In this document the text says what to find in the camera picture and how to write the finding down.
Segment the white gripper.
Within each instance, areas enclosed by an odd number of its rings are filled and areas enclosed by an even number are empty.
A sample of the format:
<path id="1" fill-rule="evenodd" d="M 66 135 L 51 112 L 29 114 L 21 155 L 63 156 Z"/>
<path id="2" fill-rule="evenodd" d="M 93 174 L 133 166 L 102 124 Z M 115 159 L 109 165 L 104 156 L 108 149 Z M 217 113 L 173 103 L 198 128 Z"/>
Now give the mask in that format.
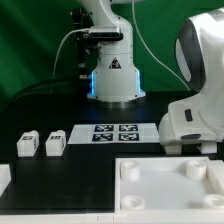
<path id="1" fill-rule="evenodd" d="M 201 94 L 172 102 L 159 124 L 160 144 L 167 154 L 181 154 L 183 145 L 200 144 L 202 154 L 216 153 L 224 142 L 224 127 L 215 129 L 199 114 Z"/>

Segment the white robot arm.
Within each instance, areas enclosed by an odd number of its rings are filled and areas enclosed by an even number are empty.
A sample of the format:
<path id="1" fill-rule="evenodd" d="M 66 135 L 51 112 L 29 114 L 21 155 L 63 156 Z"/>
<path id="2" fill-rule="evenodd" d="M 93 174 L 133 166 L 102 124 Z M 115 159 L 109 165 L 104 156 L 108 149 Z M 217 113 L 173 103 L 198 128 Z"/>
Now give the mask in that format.
<path id="1" fill-rule="evenodd" d="M 133 31 L 137 28 L 114 14 L 113 4 L 139 0 L 77 0 L 93 26 L 85 35 L 97 42 L 99 58 L 88 97 L 125 105 L 145 96 L 133 63 Z M 168 105 L 159 124 L 160 144 L 168 154 L 198 144 L 203 154 L 224 142 L 224 7 L 193 16 L 183 24 L 176 42 L 178 67 L 197 94 Z"/>

